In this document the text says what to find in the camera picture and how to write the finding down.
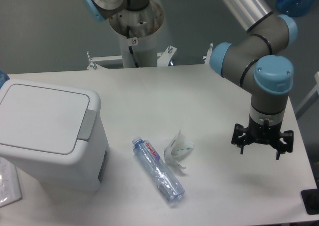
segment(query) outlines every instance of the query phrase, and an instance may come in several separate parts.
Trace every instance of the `light blue joint cap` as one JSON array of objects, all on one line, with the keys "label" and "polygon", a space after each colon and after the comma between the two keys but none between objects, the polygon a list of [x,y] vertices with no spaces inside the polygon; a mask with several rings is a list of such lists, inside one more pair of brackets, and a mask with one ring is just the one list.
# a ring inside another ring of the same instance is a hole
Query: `light blue joint cap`
[{"label": "light blue joint cap", "polygon": [[0,70],[0,88],[7,80],[10,80],[9,76]]},{"label": "light blue joint cap", "polygon": [[278,17],[282,18],[287,26],[288,26],[288,30],[289,30],[289,42],[288,45],[290,45],[291,43],[293,43],[298,35],[298,27],[296,22],[289,16],[287,15],[278,15]]},{"label": "light blue joint cap", "polygon": [[223,61],[224,61],[226,52],[230,46],[231,46],[230,43],[227,43],[227,42],[221,43],[215,47],[215,49],[213,50],[210,56],[210,60],[209,60],[210,67],[213,69],[213,71],[215,71],[221,77],[223,77],[222,75]]},{"label": "light blue joint cap", "polygon": [[283,56],[267,55],[260,58],[254,69],[256,83],[274,95],[288,93],[293,86],[294,66]]},{"label": "light blue joint cap", "polygon": [[96,7],[93,4],[92,0],[83,0],[83,2],[84,2],[84,5],[85,5],[86,9],[89,11],[90,15],[97,22],[105,21],[105,19],[102,17],[102,15],[99,13],[99,11],[96,9]]}]

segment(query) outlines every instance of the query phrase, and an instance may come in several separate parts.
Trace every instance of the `bottle cap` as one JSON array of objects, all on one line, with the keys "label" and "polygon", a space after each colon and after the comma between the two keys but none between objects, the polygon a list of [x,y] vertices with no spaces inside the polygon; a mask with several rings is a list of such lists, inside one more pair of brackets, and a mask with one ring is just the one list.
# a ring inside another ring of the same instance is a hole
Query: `bottle cap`
[{"label": "bottle cap", "polygon": [[142,140],[140,136],[136,137],[134,140],[132,140],[133,145],[135,145],[140,140]]}]

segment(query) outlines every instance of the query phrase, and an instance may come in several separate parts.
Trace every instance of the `metal rod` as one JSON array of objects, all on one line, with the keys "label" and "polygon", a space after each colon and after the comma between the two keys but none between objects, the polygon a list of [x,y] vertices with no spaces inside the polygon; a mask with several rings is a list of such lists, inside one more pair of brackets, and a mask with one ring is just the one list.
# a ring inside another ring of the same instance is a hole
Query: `metal rod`
[{"label": "metal rod", "polygon": [[87,51],[86,52],[87,56],[88,56],[88,60],[89,60],[89,64],[92,64],[93,69],[97,69],[98,67],[96,66],[95,62],[92,60],[91,56],[90,56],[90,52]]},{"label": "metal rod", "polygon": [[223,0],[245,30],[271,12],[264,0]]}]

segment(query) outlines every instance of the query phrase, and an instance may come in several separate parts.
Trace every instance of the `bottle label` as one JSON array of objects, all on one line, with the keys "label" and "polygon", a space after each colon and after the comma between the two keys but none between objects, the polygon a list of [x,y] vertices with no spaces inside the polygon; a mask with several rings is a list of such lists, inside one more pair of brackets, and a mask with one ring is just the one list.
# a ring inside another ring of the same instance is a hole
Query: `bottle label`
[{"label": "bottle label", "polygon": [[149,150],[149,152],[153,155],[155,160],[159,161],[160,160],[160,155],[156,152],[156,150],[152,147],[150,142],[145,141],[146,148]]}]

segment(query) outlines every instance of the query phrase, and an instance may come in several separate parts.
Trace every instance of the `white table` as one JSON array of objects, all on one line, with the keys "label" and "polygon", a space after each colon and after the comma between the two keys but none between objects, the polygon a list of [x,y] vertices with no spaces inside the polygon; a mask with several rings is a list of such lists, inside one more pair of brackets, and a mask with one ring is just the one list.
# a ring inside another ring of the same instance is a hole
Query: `white table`
[{"label": "white table", "polygon": [[[316,187],[291,103],[282,131],[294,130],[292,153],[276,161],[271,146],[231,145],[235,123],[248,124],[250,94],[207,65],[11,75],[92,89],[111,147],[96,193],[42,185],[19,170],[23,200],[0,209],[1,226],[243,226],[319,220],[300,191]],[[132,139],[164,147],[182,133],[195,143],[176,172],[184,199],[171,208],[133,154]]]}]

